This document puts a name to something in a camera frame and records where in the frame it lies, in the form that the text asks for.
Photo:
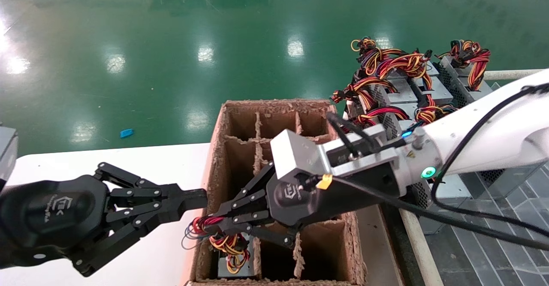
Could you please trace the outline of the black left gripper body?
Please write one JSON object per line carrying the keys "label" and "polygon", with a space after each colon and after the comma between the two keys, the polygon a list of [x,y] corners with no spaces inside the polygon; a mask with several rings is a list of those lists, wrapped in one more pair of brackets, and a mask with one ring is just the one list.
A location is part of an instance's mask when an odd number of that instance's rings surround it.
{"label": "black left gripper body", "polygon": [[109,189],[91,175],[7,186],[1,192],[1,268],[70,259],[105,235]]}

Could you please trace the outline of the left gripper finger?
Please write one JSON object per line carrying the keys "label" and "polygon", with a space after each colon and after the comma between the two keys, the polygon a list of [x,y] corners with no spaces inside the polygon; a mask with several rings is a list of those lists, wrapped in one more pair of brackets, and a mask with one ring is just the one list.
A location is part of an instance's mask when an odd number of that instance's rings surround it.
{"label": "left gripper finger", "polygon": [[204,189],[182,190],[176,183],[158,185],[109,163],[100,163],[94,178],[118,186],[109,197],[117,206],[137,206],[167,200],[175,206],[206,206]]}
{"label": "left gripper finger", "polygon": [[89,277],[159,225],[180,221],[186,211],[206,206],[206,199],[165,199],[104,214],[71,254],[71,261],[82,276]]}

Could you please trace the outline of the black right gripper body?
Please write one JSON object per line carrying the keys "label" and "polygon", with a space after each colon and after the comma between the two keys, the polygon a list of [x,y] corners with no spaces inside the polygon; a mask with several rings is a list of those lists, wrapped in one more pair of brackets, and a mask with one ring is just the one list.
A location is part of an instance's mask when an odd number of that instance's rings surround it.
{"label": "black right gripper body", "polygon": [[274,174],[266,185],[270,216],[288,228],[303,228],[382,202],[380,198],[359,190],[357,186],[395,198],[401,196],[388,163],[344,177],[355,186],[333,179],[331,184],[322,190],[315,187],[321,178],[321,175],[298,173],[290,182],[285,182]]}

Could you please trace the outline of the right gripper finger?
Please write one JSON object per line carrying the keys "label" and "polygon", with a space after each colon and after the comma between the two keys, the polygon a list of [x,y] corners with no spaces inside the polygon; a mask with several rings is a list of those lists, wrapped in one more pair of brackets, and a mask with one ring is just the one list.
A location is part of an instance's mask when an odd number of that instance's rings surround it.
{"label": "right gripper finger", "polygon": [[267,183],[275,174],[273,162],[268,163],[235,196],[220,204],[218,211],[210,216],[209,235],[237,235],[247,233],[247,222],[268,225],[274,222],[269,211]]}
{"label": "right gripper finger", "polygon": [[247,233],[261,241],[276,244],[278,246],[294,249],[299,226],[286,227],[275,222],[270,225],[257,225],[247,222]]}

